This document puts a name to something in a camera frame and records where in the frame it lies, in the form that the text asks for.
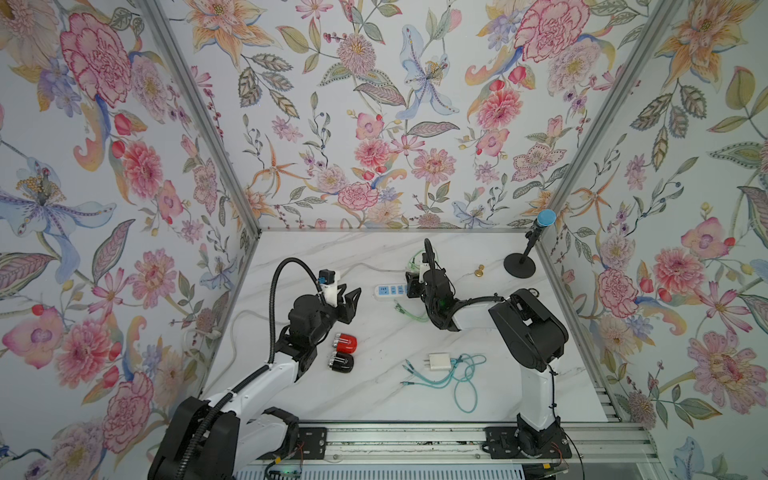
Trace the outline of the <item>white power strip blue sockets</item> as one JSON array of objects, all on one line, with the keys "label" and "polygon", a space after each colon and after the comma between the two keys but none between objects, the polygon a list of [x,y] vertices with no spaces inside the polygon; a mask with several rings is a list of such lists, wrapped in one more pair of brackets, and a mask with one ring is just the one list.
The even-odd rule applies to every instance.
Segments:
[{"label": "white power strip blue sockets", "polygon": [[377,299],[396,299],[407,297],[406,284],[382,284],[374,289],[374,295]]}]

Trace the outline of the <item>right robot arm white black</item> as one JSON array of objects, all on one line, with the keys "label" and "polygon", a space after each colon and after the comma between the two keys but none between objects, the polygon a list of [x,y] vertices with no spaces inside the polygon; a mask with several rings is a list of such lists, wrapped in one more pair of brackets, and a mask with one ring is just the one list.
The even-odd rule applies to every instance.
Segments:
[{"label": "right robot arm white black", "polygon": [[568,437],[557,415],[555,367],[569,333],[539,300],[538,291],[520,288],[507,297],[491,294],[460,300],[429,240],[424,241],[419,273],[409,274],[407,281],[407,295],[422,301],[436,328],[460,332],[493,327],[520,366],[522,402],[516,427],[486,433],[486,450],[492,457],[538,459],[556,451],[568,456]]}]

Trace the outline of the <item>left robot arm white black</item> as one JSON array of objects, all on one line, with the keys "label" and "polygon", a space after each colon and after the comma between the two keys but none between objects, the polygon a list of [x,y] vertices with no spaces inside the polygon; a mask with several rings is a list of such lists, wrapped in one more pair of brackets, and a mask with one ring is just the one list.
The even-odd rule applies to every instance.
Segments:
[{"label": "left robot arm white black", "polygon": [[[293,301],[288,323],[279,329],[279,280],[291,264],[309,276],[313,291]],[[349,289],[334,270],[313,272],[299,258],[282,260],[270,282],[267,361],[217,394],[184,400],[172,416],[148,478],[232,479],[263,456],[276,462],[294,452],[299,420],[270,402],[311,368],[335,324],[352,322],[361,295],[361,289]]]}]

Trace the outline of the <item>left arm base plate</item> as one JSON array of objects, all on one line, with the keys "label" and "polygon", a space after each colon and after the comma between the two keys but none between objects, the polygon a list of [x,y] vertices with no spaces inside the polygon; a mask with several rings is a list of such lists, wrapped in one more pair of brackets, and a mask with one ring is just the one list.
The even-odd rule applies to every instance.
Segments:
[{"label": "left arm base plate", "polygon": [[328,443],[325,427],[299,427],[289,432],[283,444],[275,451],[259,457],[264,461],[324,460]]}]

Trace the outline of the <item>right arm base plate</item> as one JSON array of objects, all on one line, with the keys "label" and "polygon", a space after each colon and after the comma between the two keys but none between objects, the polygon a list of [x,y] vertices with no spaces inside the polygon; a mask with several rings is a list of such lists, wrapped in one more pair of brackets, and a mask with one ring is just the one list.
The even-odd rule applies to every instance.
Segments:
[{"label": "right arm base plate", "polygon": [[529,427],[487,427],[481,450],[492,459],[566,460],[573,457],[564,431],[553,424],[536,431]]}]

